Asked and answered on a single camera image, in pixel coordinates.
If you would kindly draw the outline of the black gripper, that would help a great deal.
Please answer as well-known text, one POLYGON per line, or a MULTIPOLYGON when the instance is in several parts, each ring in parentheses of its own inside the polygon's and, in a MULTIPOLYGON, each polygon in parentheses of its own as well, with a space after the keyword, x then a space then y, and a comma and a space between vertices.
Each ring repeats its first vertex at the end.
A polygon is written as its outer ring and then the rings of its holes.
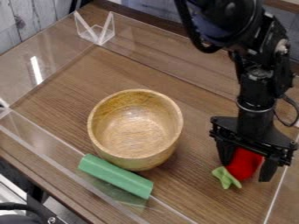
POLYGON ((278 166, 290 165, 298 144, 275 126, 263 136, 244 136, 238 133, 238 118, 213 116, 209 119, 209 136, 215 139, 219 160, 228 165, 238 146, 266 158, 260 167, 259 182, 268 182, 276 173, 278 166))

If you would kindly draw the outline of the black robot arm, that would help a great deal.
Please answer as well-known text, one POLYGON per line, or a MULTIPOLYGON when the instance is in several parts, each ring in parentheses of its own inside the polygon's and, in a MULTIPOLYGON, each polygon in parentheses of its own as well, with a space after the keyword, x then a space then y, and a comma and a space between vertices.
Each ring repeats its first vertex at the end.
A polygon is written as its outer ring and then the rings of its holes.
POLYGON ((227 165, 238 148, 264 158, 259 180, 290 165, 298 144, 274 124, 276 101, 295 104, 286 95, 294 86, 290 40, 286 28, 267 13, 263 0, 173 0, 184 30, 203 53, 228 50, 235 63, 238 116, 213 116, 209 136, 220 162, 227 165))

